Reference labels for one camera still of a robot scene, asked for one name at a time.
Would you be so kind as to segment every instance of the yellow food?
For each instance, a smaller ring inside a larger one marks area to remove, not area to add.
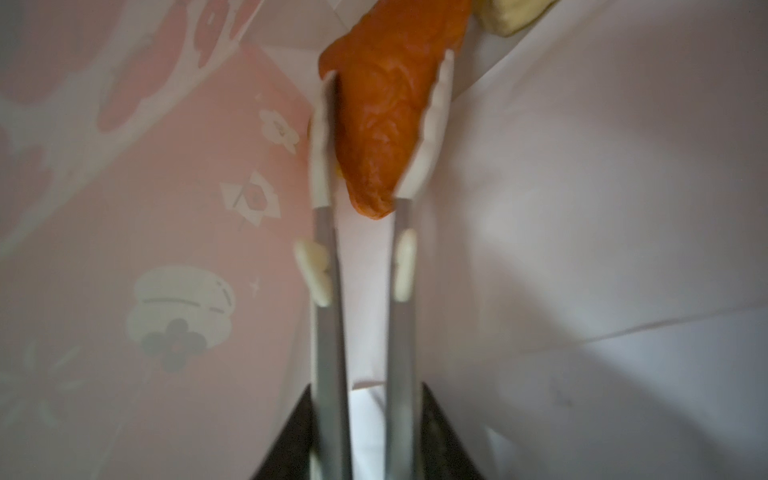
[[[472,0],[483,29],[508,37],[527,27],[556,0]]]

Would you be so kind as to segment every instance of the flower pattern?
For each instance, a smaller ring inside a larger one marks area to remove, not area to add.
[[[291,154],[296,154],[296,144],[299,143],[299,134],[293,130],[281,114],[276,111],[262,110],[259,117],[264,124],[261,133],[264,137],[277,145],[283,145]]]
[[[0,408],[8,407],[0,417],[0,428],[8,429],[31,412],[40,423],[55,428],[61,424],[52,403],[85,384],[84,380],[57,380],[55,377],[80,352],[80,347],[69,349],[48,368],[38,364],[37,343],[27,344],[22,355],[21,372],[0,372]]]
[[[150,332],[141,340],[141,349],[149,356],[161,357],[166,372],[180,372],[188,356],[202,355],[206,347],[205,337],[190,332],[187,321],[182,318],[171,320],[164,333]]]
[[[3,36],[17,38],[0,70],[0,96],[23,105],[49,96],[108,43],[127,0],[2,0]]]
[[[121,127],[139,104],[165,86],[174,72],[187,34],[187,3],[174,2],[157,30],[142,38],[109,79],[96,126],[102,133]]]
[[[254,171],[244,184],[220,184],[224,208],[258,227],[264,217],[280,218],[280,202],[270,182]]]
[[[203,13],[197,20],[197,28],[194,31],[194,47],[200,52],[200,60],[197,67],[202,68],[210,60],[216,44],[219,42],[221,31],[230,12],[230,4],[227,0],[208,0],[203,8]]]

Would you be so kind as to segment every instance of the dark surface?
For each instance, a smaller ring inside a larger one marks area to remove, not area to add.
[[[484,480],[424,383],[421,443],[424,480]]]
[[[307,480],[310,477],[312,437],[312,396],[307,386],[251,480]]]

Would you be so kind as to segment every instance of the white flower print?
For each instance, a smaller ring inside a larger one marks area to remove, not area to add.
[[[264,217],[280,218],[277,194],[259,172],[252,172],[245,184],[221,183],[220,186],[224,207],[242,215],[243,221],[258,227]]]
[[[0,408],[8,407],[0,419],[0,428],[7,429],[20,422],[27,411],[34,412],[32,415],[49,428],[59,426],[61,420],[51,408],[53,398],[50,398],[50,395],[64,395],[85,384],[85,380],[82,379],[60,380],[55,378],[79,352],[79,346],[69,349],[56,362],[44,369],[37,361],[35,341],[27,344],[22,355],[21,371],[17,373],[0,372]],[[44,384],[52,385],[51,388],[46,388],[43,386]]]
[[[259,117],[264,122],[261,127],[264,137],[274,144],[283,145],[286,150],[295,155],[299,134],[288,125],[286,119],[274,110],[262,110],[259,112]]]
[[[220,276],[189,265],[153,268],[134,284],[136,304],[125,323],[128,338],[167,371],[183,369],[197,356],[228,339],[235,294]]]

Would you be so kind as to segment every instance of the pink floral pattern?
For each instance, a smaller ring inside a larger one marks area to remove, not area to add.
[[[261,0],[243,0],[243,3],[237,9],[237,13],[235,14],[235,20],[230,29],[230,38],[237,37],[237,34],[243,30],[245,25],[247,25],[248,20],[250,20],[251,16],[253,16],[259,8],[259,5],[261,5]]]
[[[145,98],[156,94],[168,81],[184,47],[187,33],[187,3],[177,0],[155,33],[145,38],[125,59],[108,86],[99,111],[97,126],[113,131],[134,114]]]
[[[224,30],[224,22],[227,21],[229,12],[230,4],[227,0],[208,0],[205,4],[194,31],[194,47],[200,52],[198,67],[204,67],[210,60],[219,42],[221,31]]]
[[[104,47],[126,0],[3,0],[20,21],[18,47],[0,69],[0,94],[21,104],[43,100]],[[3,25],[18,25],[16,22]]]
[[[49,412],[24,407],[45,421],[0,432],[0,478],[253,473],[286,368],[262,360],[287,361],[305,314],[292,243],[311,227],[306,138],[294,155],[259,134],[261,108],[306,122],[289,85],[241,48],[0,260],[0,318],[13,319],[0,323],[0,371],[35,338],[41,368],[79,346],[62,379],[87,380]],[[24,210],[48,184],[41,153],[0,138]]]

